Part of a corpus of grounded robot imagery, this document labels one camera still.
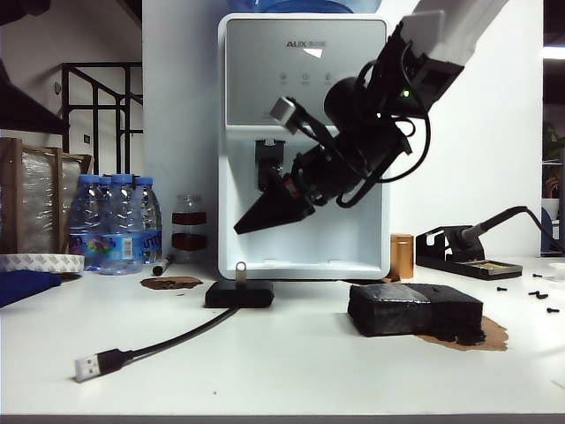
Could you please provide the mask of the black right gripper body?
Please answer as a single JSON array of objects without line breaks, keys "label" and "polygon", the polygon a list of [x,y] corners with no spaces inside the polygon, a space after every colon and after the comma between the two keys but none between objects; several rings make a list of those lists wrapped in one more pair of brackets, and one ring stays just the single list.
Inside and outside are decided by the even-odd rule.
[{"label": "black right gripper body", "polygon": [[290,174],[286,175],[286,190],[293,201],[301,201],[304,208],[324,206],[336,197],[341,208],[351,208],[366,195],[366,183],[348,200],[361,180],[366,180],[366,157],[357,147],[347,147],[337,138],[334,149],[321,143],[305,154],[297,154]]}]

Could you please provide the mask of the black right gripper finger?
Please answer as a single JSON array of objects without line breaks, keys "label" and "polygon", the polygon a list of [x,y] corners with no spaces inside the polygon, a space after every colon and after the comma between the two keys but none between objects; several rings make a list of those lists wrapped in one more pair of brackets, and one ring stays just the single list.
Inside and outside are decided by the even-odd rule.
[{"label": "black right gripper finger", "polygon": [[264,192],[234,225],[237,234],[304,220],[315,211],[304,197],[294,199],[285,189]]},{"label": "black right gripper finger", "polygon": [[271,189],[276,186],[286,188],[287,190],[294,189],[294,182],[290,173],[281,175],[275,170],[267,170],[265,174],[265,189]]}]

